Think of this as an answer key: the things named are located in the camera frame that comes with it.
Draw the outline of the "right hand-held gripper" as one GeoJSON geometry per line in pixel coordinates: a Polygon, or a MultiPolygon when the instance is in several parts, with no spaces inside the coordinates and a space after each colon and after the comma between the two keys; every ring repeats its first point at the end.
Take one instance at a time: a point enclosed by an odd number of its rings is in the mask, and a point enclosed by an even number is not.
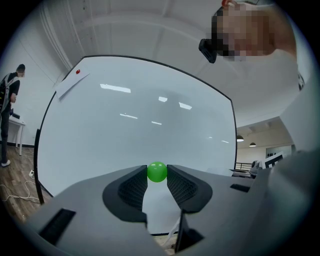
{"type": "Polygon", "coordinates": [[[320,182],[320,150],[301,151],[276,164],[258,212],[255,237],[282,240],[305,218],[320,182]]]}

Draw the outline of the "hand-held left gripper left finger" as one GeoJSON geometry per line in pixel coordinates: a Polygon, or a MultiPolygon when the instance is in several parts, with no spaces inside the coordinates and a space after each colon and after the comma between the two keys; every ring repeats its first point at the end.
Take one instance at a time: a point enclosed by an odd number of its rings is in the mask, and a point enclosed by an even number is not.
{"type": "Polygon", "coordinates": [[[102,200],[118,219],[146,224],[147,215],[142,209],[147,188],[147,166],[141,165],[108,184],[103,190],[102,200]]]}

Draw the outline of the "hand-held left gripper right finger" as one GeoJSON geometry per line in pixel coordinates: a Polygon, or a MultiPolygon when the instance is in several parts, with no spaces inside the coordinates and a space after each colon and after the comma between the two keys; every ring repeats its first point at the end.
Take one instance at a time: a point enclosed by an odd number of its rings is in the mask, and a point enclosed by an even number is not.
{"type": "Polygon", "coordinates": [[[188,214],[200,212],[213,195],[208,183],[170,164],[167,187],[181,211],[188,214]]]}

